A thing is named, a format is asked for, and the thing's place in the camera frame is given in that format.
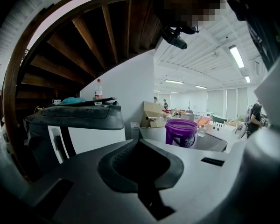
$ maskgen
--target person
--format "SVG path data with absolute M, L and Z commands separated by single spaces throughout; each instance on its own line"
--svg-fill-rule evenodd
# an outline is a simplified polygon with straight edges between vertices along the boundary
M 262 126 L 261 122 L 261 105 L 259 101 L 256 101 L 253 105 L 253 108 L 251 110 L 251 116 L 250 116 L 250 123 L 247 127 L 247 138 L 251 136 L 255 131 L 259 129 L 260 126 Z
M 168 104 L 166 103 L 166 100 L 164 99 L 163 101 L 164 101 L 164 108 L 168 109 Z
M 280 55 L 280 7 L 272 0 L 225 1 L 239 21 L 247 22 L 251 38 L 269 70 Z M 185 28 L 185 32 L 193 34 L 198 32 L 198 25 L 202 27 L 204 21 L 212 20 L 222 4 L 223 0 L 154 0 L 154 12 L 163 27 Z

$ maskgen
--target open box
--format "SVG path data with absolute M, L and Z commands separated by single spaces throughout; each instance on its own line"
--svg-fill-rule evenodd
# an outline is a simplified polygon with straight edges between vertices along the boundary
M 163 111 L 163 108 L 164 107 L 162 105 L 144 101 L 140 126 L 142 128 L 165 127 L 166 122 L 155 120 L 155 118 Z

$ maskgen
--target fluorescent light fixture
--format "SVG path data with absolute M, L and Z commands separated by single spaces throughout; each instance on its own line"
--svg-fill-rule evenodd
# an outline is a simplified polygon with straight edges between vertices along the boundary
M 251 80 L 250 80 L 250 77 L 249 77 L 249 76 L 246 76 L 245 78 L 246 78 L 247 83 L 250 83 L 250 82 L 251 82 Z
M 206 89 L 206 87 L 196 85 L 197 88 Z
M 238 64 L 238 67 L 239 68 L 243 68 L 244 67 L 244 63 L 243 63 L 243 60 L 242 60 L 242 57 L 238 51 L 238 48 L 234 45 L 234 46 L 231 46 L 229 47 L 229 51 L 231 52 L 231 54 L 233 55 L 235 61 L 237 62 Z
M 165 82 L 176 83 L 176 84 L 183 84 L 182 81 L 174 81 L 174 80 L 165 80 Z

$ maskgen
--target backpack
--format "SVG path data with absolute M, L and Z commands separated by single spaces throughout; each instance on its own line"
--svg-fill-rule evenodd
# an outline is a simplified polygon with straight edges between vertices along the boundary
M 246 115 L 245 115 L 245 119 L 244 119 L 245 124 L 250 124 L 251 123 L 252 108 L 255 104 L 260 105 L 260 103 L 258 101 L 256 101 L 253 105 L 248 106 L 248 109 L 247 109 L 247 112 L 246 112 Z

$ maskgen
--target spiral staircase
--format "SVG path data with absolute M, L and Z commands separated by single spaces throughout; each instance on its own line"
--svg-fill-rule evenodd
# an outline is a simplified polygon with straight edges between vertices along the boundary
M 51 104 L 54 90 L 59 99 L 78 96 L 105 72 L 154 49 L 161 36 L 153 0 L 91 0 L 54 22 L 25 53 L 37 27 L 55 10 L 40 13 L 26 28 L 4 81 L 7 134 L 28 178 L 33 170 L 18 135 L 23 119 Z

